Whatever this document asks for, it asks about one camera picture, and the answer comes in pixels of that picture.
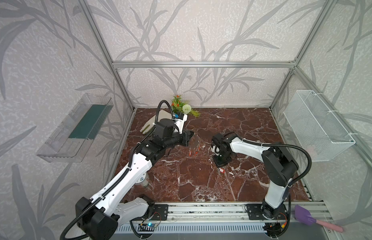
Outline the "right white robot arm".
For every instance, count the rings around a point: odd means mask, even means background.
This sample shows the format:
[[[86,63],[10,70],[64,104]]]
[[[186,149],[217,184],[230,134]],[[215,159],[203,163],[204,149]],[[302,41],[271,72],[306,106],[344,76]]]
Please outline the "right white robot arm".
[[[289,148],[300,150],[300,147],[294,145],[258,143],[221,134],[212,137],[211,145],[215,153],[213,160],[218,168],[228,165],[236,154],[249,156],[264,164],[270,184],[261,211],[268,220],[277,216],[298,170],[298,164]]]

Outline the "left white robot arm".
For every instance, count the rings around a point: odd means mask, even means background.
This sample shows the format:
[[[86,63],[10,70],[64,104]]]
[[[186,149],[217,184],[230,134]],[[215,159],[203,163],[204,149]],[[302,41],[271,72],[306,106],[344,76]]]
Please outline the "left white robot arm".
[[[125,167],[90,199],[82,197],[76,203],[76,218],[64,229],[60,238],[77,226],[84,234],[78,239],[108,240],[117,228],[147,213],[149,201],[136,198],[126,204],[121,200],[129,190],[165,155],[167,149],[189,145],[194,132],[185,130],[187,115],[182,118],[161,119],[152,135],[146,136],[131,151]]]

